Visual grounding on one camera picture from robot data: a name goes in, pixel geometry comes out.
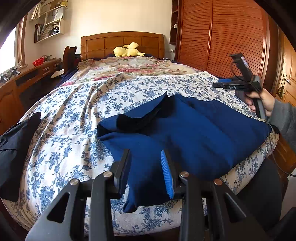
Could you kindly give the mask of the grey right sleeve forearm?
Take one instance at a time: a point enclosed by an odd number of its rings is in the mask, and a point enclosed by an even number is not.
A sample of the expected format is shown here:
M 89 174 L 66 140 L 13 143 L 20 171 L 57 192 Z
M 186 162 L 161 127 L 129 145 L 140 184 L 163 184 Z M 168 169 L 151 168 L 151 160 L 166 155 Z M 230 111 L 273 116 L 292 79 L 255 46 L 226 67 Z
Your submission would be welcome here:
M 289 146 L 295 152 L 295 107 L 289 103 L 282 103 L 278 100 L 275 100 L 274 108 L 268 121 L 271 125 L 278 128 L 282 137 L 287 141 Z

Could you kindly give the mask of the person's right hand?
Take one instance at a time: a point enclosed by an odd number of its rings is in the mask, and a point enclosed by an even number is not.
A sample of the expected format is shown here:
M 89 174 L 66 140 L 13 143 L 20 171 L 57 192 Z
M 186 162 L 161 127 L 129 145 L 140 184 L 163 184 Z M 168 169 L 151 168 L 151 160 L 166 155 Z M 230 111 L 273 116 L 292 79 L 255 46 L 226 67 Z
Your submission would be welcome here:
M 266 117 L 270 117 L 273 112 L 275 98 L 265 88 L 263 88 L 259 93 L 255 91 L 245 92 L 244 102 L 248 105 L 253 113 L 256 112 L 256 106 L 254 104 L 255 99 L 260 99 L 265 109 Z

